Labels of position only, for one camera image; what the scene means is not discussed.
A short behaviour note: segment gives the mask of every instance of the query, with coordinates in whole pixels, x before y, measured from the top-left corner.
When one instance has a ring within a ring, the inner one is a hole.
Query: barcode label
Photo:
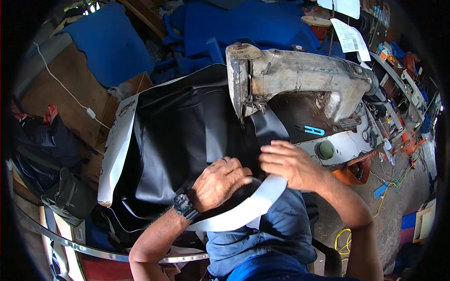
[[[353,46],[355,47],[355,50],[358,50],[358,42],[356,41],[355,38],[353,38]]]
[[[81,230],[81,228],[77,229],[77,231],[75,233],[75,238],[78,241],[83,241],[83,231]]]

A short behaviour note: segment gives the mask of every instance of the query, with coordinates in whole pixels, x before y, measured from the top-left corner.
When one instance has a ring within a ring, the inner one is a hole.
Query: blue jeans
[[[316,260],[300,191],[286,188],[269,211],[261,216],[259,229],[243,226],[233,231],[208,232],[209,273],[221,279],[248,258],[268,252],[290,255],[305,267]]]

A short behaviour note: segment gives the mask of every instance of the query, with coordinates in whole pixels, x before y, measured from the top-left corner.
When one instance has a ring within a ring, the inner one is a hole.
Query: concrete floor
[[[416,168],[411,169],[406,175],[405,180],[400,185],[400,192],[396,192],[394,188],[389,188],[386,192],[382,208],[379,215],[375,218],[378,248],[381,257],[381,263],[385,274],[391,273],[394,268],[395,257],[398,253],[401,230],[401,217],[405,214],[416,211],[422,203],[429,197],[429,180],[428,170],[431,175],[436,175],[434,164],[434,140],[430,140],[422,145],[421,158],[416,162]],[[396,161],[395,168],[398,171],[409,168],[409,160],[405,153]],[[372,158],[371,171],[379,177],[389,181],[390,179],[383,173],[392,175],[392,165],[388,161],[380,163],[377,155]],[[361,196],[375,215],[380,206],[381,198],[374,199],[374,190],[383,184],[381,180],[370,174],[365,185],[352,186],[351,188]],[[320,219],[315,224],[315,238],[324,243],[328,247],[334,248],[334,241],[337,233],[347,228],[334,208],[320,196],[317,196],[317,205],[319,207]],[[338,241],[338,249],[346,243],[349,232],[344,232]],[[318,258],[314,264],[315,273],[322,275],[324,272],[323,253],[317,251]],[[342,272],[346,270],[347,261],[342,263]]]

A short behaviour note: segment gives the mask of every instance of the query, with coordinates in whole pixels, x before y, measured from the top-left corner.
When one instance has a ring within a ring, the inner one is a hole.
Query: black watch
[[[193,221],[200,216],[200,213],[194,208],[192,201],[189,199],[186,191],[180,188],[173,198],[173,208],[176,213]]]

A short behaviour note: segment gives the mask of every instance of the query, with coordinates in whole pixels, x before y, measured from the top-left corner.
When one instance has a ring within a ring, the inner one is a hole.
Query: person's right hand
[[[303,149],[286,141],[273,140],[261,147],[261,169],[288,180],[288,188],[315,191],[329,173]]]

